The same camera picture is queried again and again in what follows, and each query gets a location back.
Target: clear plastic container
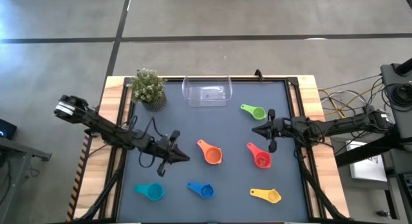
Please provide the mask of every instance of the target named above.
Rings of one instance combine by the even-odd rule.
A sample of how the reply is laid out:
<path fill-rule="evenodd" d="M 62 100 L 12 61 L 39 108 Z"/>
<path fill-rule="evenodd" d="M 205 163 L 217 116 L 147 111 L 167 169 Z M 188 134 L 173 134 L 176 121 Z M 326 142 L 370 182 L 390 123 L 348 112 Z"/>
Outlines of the clear plastic container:
<path fill-rule="evenodd" d="M 232 97 L 232 81 L 229 76 L 186 76 L 182 92 L 191 107 L 226 106 Z"/>

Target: blue measuring cup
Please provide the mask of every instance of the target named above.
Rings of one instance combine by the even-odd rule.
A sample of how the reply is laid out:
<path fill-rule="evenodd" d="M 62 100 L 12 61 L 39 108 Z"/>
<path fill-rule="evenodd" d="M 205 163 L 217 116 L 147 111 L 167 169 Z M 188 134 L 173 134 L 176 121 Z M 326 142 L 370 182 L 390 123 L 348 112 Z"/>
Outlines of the blue measuring cup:
<path fill-rule="evenodd" d="M 214 197 L 214 189 L 211 184 L 189 182 L 187 188 L 199 194 L 202 198 L 210 199 Z"/>
<path fill-rule="evenodd" d="M 152 201 L 160 200 L 165 194 L 163 187 L 159 183 L 135 185 L 135 192 L 146 195 Z"/>

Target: green measuring cup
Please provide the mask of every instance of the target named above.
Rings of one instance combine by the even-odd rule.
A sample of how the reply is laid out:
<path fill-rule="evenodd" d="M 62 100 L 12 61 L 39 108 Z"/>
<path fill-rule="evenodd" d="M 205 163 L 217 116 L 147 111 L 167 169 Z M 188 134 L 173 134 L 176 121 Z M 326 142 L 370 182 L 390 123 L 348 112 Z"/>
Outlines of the green measuring cup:
<path fill-rule="evenodd" d="M 263 109 L 263 107 L 254 107 L 254 106 L 242 104 L 240 106 L 240 109 L 249 112 L 253 116 L 253 118 L 256 120 L 262 120 L 266 118 L 266 111 L 265 109 Z"/>

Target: red measuring cup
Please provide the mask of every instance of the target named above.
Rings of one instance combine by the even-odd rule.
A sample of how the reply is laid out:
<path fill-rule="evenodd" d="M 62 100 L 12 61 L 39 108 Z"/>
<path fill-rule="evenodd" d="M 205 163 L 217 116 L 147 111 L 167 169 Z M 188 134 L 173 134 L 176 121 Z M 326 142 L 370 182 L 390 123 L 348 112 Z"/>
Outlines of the red measuring cup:
<path fill-rule="evenodd" d="M 271 159 L 269 153 L 260 150 L 253 143 L 248 143 L 247 147 L 249 148 L 249 150 L 253 154 L 256 166 L 258 166 L 261 169 L 270 168 L 270 164 L 272 163 L 272 159 Z"/>

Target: concrete floor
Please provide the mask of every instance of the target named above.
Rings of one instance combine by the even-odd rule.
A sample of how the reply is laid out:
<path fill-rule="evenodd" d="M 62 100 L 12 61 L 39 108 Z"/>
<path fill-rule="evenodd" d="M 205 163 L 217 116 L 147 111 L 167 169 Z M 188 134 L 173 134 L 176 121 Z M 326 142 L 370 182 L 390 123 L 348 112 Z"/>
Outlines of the concrete floor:
<path fill-rule="evenodd" d="M 0 38 L 114 37 L 123 3 L 0 0 Z M 405 0 L 132 0 L 124 37 L 408 32 L 412 10 Z M 33 163 L 41 174 L 25 183 L 10 223 L 65 219 L 84 127 L 55 118 L 53 109 L 63 94 L 98 104 L 112 47 L 0 44 L 0 118 L 19 127 L 16 141 L 53 153 L 50 162 Z M 411 52 L 412 39 L 122 43 L 113 74 L 149 67 L 162 75 L 250 75 L 259 68 L 267 75 L 312 74 L 327 88 L 377 75 L 381 64 L 404 62 Z M 336 90 L 364 91 L 373 82 Z M 379 97 L 373 105 L 382 108 Z M 373 213 L 386 209 L 382 191 L 345 188 L 345 195 L 351 217 L 389 222 Z M 401 218 L 392 223 L 405 223 Z"/>

